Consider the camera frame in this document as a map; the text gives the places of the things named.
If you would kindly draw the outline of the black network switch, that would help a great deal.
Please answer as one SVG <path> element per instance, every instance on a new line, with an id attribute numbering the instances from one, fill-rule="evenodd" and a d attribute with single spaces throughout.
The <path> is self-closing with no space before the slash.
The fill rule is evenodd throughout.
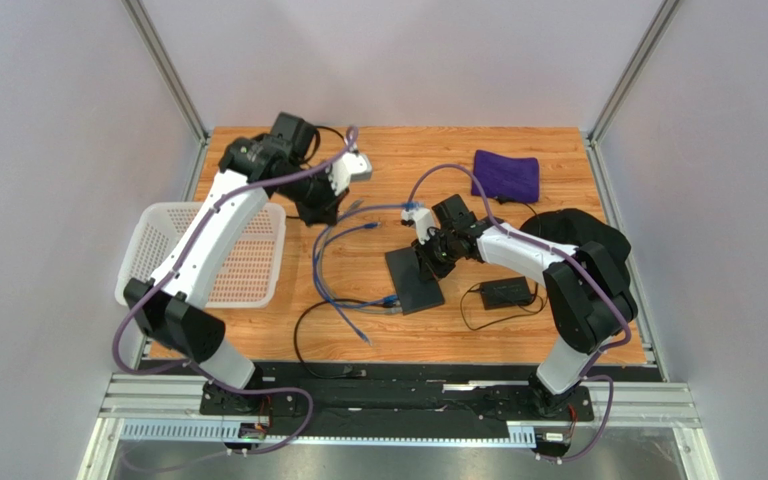
<path id="1" fill-rule="evenodd" d="M 419 261 L 411 247 L 385 254 L 385 262 L 403 315 L 437 308 L 445 304 L 436 280 L 421 277 Z"/>

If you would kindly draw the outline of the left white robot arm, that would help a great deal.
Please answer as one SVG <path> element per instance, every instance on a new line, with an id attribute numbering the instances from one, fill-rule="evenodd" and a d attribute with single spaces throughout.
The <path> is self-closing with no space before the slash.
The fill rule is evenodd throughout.
<path id="1" fill-rule="evenodd" d="M 348 127 L 342 147 L 309 166 L 305 160 L 317 134 L 315 125 L 281 113 L 270 131 L 239 137 L 226 147 L 208 197 L 180 241 L 147 280 L 132 278 L 124 288 L 129 310 L 112 346 L 122 371 L 131 369 L 121 358 L 120 340 L 135 323 L 215 384 L 233 393 L 256 394 L 251 386 L 255 363 L 227 340 L 225 323 L 205 307 L 225 259 L 273 194 L 300 206 L 307 224 L 335 223 L 354 176 L 349 159 L 359 130 Z"/>

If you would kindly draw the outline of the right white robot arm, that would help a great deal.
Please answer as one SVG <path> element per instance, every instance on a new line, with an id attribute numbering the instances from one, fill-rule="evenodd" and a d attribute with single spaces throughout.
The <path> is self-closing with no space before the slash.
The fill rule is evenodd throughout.
<path id="1" fill-rule="evenodd" d="M 528 379 L 527 405 L 535 415 L 551 418 L 564 410 L 596 360 L 630 339 L 638 307 L 603 245 L 555 243 L 493 215 L 479 219 L 458 195 L 432 208 L 409 202 L 401 220 L 416 232 L 411 247 L 425 279 L 442 279 L 470 259 L 505 267 L 544 289 L 558 338 Z"/>

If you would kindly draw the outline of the black cable teal plug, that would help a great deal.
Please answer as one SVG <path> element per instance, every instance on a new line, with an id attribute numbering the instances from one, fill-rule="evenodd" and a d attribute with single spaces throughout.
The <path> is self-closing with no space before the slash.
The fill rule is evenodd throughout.
<path id="1" fill-rule="evenodd" d="M 320 147 L 322 145 L 322 133 L 323 132 L 330 132 L 330 133 L 336 135 L 342 141 L 342 143 L 345 145 L 345 147 L 346 147 L 346 149 L 348 151 L 351 151 L 353 149 L 353 146 L 349 144 L 348 140 L 346 139 L 346 136 L 342 132 L 337 130 L 336 128 L 330 127 L 330 126 L 325 126 L 325 125 L 317 125 L 315 127 L 315 129 L 316 129 L 316 133 L 314 134 L 314 143 L 313 143 L 313 153 L 312 153 L 312 156 L 315 156 L 318 153 L 318 151 L 319 151 L 319 149 L 320 149 Z"/>

